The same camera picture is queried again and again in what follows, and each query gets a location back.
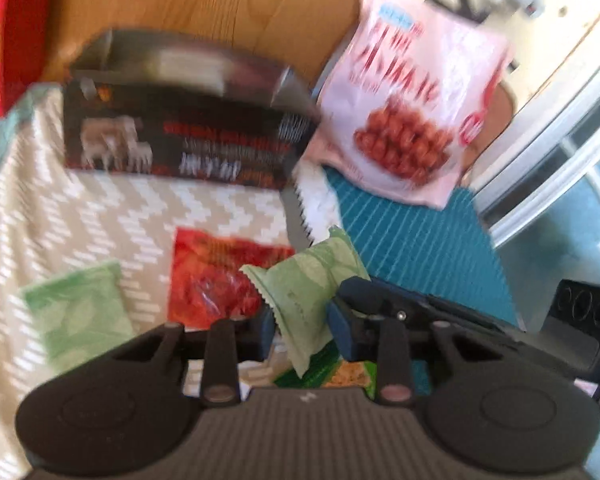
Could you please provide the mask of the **green cracker packet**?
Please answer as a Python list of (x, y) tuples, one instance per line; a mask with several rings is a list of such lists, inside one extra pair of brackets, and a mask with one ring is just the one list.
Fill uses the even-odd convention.
[(300, 377), (293, 368), (274, 379), (278, 388), (316, 389), (360, 387), (375, 395), (377, 366), (372, 362), (344, 360), (332, 341), (310, 359), (308, 370)]

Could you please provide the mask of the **large pink snack bag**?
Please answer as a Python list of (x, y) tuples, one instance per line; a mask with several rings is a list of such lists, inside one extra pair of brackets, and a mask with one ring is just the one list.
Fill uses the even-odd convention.
[(510, 60), (499, 32), (424, 0), (360, 0), (306, 159), (363, 190), (442, 209)]

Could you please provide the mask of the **light green leaf packet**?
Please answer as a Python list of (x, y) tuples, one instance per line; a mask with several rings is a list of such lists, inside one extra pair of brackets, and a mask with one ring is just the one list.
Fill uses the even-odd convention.
[(339, 226), (328, 229), (326, 240), (268, 269), (245, 264), (240, 272), (273, 310), (298, 376), (306, 374), (311, 356), (332, 340), (326, 307), (339, 285), (348, 278), (370, 279), (349, 235)]

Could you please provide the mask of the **black cardboard box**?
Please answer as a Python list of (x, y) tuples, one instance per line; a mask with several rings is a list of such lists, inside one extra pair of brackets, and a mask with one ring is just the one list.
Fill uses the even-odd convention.
[(174, 32), (106, 30), (62, 88), (72, 169), (280, 190), (319, 123), (290, 66)]

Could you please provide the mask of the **red snack packet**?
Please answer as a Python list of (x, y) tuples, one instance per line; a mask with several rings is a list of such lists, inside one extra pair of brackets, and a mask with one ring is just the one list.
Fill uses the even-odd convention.
[(166, 318), (192, 330), (208, 330), (221, 318), (252, 318), (262, 298), (242, 267), (268, 269), (293, 255), (294, 250), (285, 245), (178, 228)]

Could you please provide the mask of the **wooden headboard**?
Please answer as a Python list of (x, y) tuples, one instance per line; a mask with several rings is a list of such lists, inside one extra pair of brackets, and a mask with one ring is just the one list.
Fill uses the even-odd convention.
[(64, 78), (105, 29), (145, 27), (276, 58), (314, 82), (357, 16), (358, 0), (54, 0), (43, 77)]

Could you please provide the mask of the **brown cushion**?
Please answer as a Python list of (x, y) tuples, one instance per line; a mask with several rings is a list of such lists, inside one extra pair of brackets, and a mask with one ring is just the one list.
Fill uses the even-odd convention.
[(516, 98), (506, 82), (495, 88), (480, 132), (464, 151), (460, 186), (470, 187), (471, 171), (477, 159), (506, 130), (516, 113)]

